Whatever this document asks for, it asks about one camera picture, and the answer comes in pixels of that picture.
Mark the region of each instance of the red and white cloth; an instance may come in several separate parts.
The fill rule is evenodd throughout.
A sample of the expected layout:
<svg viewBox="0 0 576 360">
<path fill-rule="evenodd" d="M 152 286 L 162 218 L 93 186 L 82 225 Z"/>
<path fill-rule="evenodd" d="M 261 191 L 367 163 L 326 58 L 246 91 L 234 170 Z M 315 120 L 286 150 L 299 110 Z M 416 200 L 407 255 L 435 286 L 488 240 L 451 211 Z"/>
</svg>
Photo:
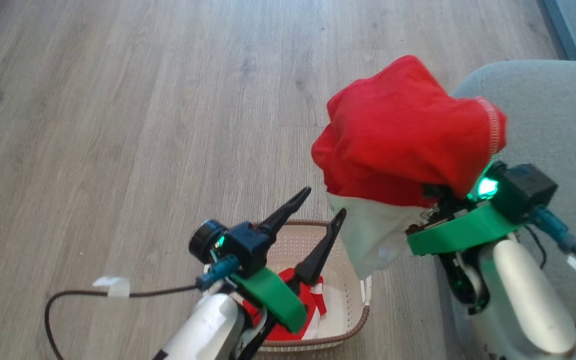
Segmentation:
<svg viewBox="0 0 576 360">
<path fill-rule="evenodd" d="M 464 197 L 506 145 L 503 112 L 483 97 L 448 96 L 413 55 L 339 91 L 327 111 L 312 158 L 329 205 L 347 211 L 340 235 L 360 279 L 407 248 L 404 231 L 435 203 L 422 184 Z"/>
<path fill-rule="evenodd" d="M 283 281 L 288 281 L 295 276 L 295 269 L 288 268 L 280 272 L 279 277 Z M 301 284 L 299 288 L 299 300 L 306 305 L 308 317 L 306 324 L 301 328 L 298 333 L 292 333 L 285 327 L 277 325 L 270 332 L 266 340 L 269 341 L 297 341 L 308 340 L 317 337 L 317 332 L 320 326 L 320 317 L 326 315 L 326 303 L 324 303 L 323 295 L 324 278 L 319 277 L 317 284 L 313 287 Z M 243 306 L 253 319 L 254 325 L 257 325 L 261 319 L 261 314 L 258 308 L 254 307 L 248 301 L 243 301 Z"/>
</svg>

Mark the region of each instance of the gray sofa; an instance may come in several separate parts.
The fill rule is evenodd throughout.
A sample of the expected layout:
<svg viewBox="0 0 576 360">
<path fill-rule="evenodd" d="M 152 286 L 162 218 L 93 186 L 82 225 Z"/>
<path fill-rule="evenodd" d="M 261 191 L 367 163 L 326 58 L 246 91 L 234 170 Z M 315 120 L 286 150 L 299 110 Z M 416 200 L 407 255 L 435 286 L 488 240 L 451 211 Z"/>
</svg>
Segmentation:
<svg viewBox="0 0 576 360">
<path fill-rule="evenodd" d="M 484 96 L 508 118 L 508 164 L 532 163 L 553 178 L 559 189 L 551 203 L 576 235 L 576 61 L 524 60 L 493 63 L 475 71 L 454 92 L 457 98 Z M 548 254 L 544 271 L 576 319 L 576 272 L 555 243 L 539 233 Z M 535 258 L 541 254 L 529 237 Z M 455 317 L 462 344 L 477 359 L 463 315 Z"/>
</svg>

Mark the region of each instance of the basket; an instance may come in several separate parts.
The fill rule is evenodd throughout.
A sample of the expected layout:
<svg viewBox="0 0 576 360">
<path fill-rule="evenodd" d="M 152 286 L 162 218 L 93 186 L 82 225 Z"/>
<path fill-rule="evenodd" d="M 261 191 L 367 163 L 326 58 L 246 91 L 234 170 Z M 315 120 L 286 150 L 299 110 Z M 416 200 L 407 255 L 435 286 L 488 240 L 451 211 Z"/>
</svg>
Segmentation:
<svg viewBox="0 0 576 360">
<path fill-rule="evenodd" d="M 277 234 L 267 255 L 268 269 L 279 273 L 303 260 L 326 234 L 326 223 L 289 221 Z M 342 344 L 361 330 L 370 312 L 372 278 L 359 280 L 338 237 L 321 272 L 327 313 L 317 337 L 300 341 L 265 341 L 259 351 L 290 353 L 326 349 Z"/>
</svg>

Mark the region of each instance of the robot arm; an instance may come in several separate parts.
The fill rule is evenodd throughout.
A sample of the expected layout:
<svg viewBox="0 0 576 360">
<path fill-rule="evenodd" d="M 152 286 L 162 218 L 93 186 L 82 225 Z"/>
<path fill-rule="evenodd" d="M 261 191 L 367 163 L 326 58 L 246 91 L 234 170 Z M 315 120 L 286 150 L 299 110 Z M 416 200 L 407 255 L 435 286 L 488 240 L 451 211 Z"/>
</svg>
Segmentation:
<svg viewBox="0 0 576 360">
<path fill-rule="evenodd" d="M 197 288 L 219 289 L 197 303 L 188 320 L 153 360 L 251 360 L 277 324 L 301 330 L 306 310 L 297 297 L 300 284 L 313 286 L 317 282 L 346 211 L 340 210 L 327 224 L 326 235 L 295 266 L 290 280 L 284 282 L 266 268 L 266 254 L 310 191 L 310 187 L 302 189 L 258 225 L 245 222 L 227 228 L 208 220 L 195 232 L 190 253 L 210 264 L 208 272 L 197 278 Z M 233 293 L 259 308 L 262 316 L 258 324 L 254 325 L 243 306 L 231 297 Z"/>
<path fill-rule="evenodd" d="M 432 189 L 439 206 L 423 226 L 409 228 L 416 255 L 437 255 L 462 305 L 483 359 L 576 360 L 570 313 L 515 231 L 536 224 L 570 253 L 576 239 L 546 206 L 557 189 L 530 164 L 486 173 L 496 193 L 458 199 Z"/>
</svg>

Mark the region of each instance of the laminate floorboard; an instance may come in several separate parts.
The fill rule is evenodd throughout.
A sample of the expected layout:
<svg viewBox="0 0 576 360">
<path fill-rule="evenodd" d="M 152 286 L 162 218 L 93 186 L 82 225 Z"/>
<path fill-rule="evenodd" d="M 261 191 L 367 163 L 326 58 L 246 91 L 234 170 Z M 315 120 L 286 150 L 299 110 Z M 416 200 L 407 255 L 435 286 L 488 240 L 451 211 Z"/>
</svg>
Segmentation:
<svg viewBox="0 0 576 360">
<path fill-rule="evenodd" d="M 0 0 L 0 359 L 53 358 L 50 294 L 194 281 L 206 218 L 257 221 L 310 185 L 295 218 L 329 219 L 310 158 L 326 102 L 409 53 L 449 92 L 558 57 L 536 0 Z M 375 274 L 339 347 L 258 358 L 459 359 L 436 270 Z M 150 359 L 198 300 L 68 298 L 51 320 L 67 360 Z"/>
</svg>

